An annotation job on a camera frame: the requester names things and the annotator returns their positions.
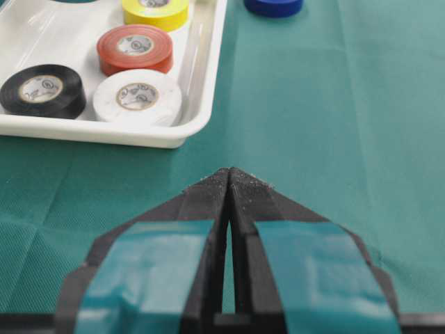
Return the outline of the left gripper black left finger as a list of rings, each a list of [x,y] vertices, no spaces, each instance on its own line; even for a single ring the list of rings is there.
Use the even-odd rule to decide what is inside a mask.
[[[229,171],[94,240],[67,275],[57,333],[210,333],[221,310]]]

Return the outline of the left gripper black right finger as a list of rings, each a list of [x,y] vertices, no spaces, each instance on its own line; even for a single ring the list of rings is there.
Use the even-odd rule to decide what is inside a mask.
[[[253,333],[399,333],[389,276],[361,239],[229,171],[235,305]]]

